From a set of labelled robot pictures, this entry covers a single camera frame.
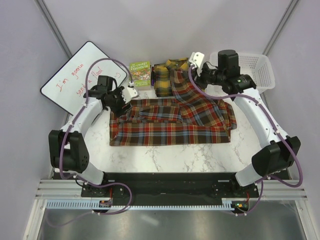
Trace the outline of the red brown plaid shirt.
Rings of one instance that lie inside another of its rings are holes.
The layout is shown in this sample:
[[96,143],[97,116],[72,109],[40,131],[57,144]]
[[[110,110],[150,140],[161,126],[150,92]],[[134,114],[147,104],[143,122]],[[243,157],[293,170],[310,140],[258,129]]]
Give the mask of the red brown plaid shirt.
[[173,98],[133,99],[120,117],[110,114],[110,146],[220,144],[237,128],[233,107],[191,84],[186,70],[171,70]]

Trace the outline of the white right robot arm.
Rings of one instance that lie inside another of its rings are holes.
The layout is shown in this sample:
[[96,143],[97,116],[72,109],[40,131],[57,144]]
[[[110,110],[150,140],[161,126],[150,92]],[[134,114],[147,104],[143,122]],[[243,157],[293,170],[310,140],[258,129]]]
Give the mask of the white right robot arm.
[[[229,184],[229,191],[235,197],[242,196],[247,186],[264,179],[274,179],[292,188],[303,183],[303,173],[297,153],[301,147],[298,137],[290,137],[284,131],[264,104],[254,80],[241,73],[239,55],[235,50],[221,50],[217,54],[217,66],[210,68],[204,62],[204,54],[193,52],[188,60],[188,75],[194,88],[205,97],[219,100],[218,96],[204,93],[208,85],[221,86],[222,99],[230,98],[244,113],[259,140],[260,151],[251,158],[251,164],[236,172]],[[296,165],[298,183],[290,184],[274,174]]]

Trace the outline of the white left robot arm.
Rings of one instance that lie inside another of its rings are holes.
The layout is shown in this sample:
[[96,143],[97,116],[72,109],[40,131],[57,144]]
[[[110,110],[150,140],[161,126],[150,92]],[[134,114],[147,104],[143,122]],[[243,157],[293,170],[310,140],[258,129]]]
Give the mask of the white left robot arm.
[[99,76],[97,85],[86,90],[79,112],[61,129],[48,135],[50,163],[59,170],[62,179],[70,176],[89,182],[99,197],[109,193],[110,185],[103,180],[103,171],[90,162],[85,135],[101,112],[110,110],[120,117],[132,108],[131,100],[138,95],[132,82],[118,86],[114,78],[105,75]]

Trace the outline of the green treehouse book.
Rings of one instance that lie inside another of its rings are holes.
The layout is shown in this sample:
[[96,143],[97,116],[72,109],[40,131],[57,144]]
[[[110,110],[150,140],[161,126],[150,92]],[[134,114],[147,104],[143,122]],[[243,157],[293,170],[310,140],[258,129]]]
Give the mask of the green treehouse book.
[[149,61],[130,63],[129,70],[136,89],[142,91],[151,89],[151,69],[151,63]]

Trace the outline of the folded yellow plaid shirt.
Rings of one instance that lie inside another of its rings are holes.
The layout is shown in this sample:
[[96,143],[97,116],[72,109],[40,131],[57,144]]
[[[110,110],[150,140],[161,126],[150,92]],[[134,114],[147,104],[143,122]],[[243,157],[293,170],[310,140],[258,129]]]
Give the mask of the folded yellow plaid shirt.
[[172,87],[170,81],[171,71],[186,71],[188,67],[188,58],[168,59],[165,63],[154,65],[154,90],[159,98],[172,97]]

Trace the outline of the white dry-erase board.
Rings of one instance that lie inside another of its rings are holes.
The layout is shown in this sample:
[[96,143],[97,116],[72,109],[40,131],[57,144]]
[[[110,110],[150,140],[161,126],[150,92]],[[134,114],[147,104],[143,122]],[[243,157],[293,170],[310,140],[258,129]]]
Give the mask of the white dry-erase board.
[[120,86],[127,78],[127,71],[112,60],[93,42],[87,41],[40,89],[42,95],[57,104],[70,115],[75,115],[85,97],[85,84],[92,88],[98,76],[113,77]]

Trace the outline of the white plastic basket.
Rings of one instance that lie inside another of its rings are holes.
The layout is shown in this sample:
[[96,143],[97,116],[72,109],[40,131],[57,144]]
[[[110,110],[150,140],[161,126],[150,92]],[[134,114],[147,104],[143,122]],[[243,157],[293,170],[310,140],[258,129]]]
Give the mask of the white plastic basket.
[[259,94],[276,85],[271,62],[266,55],[238,52],[241,75],[248,75],[254,81]]

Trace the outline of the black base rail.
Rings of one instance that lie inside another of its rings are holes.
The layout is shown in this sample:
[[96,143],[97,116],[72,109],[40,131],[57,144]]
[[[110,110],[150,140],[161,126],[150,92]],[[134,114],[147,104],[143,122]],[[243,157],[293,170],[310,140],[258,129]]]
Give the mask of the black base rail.
[[232,172],[217,173],[106,173],[103,185],[82,187],[81,196],[111,197],[116,205],[125,206],[202,206],[220,205],[222,199],[253,199],[259,196],[257,187],[236,185]]

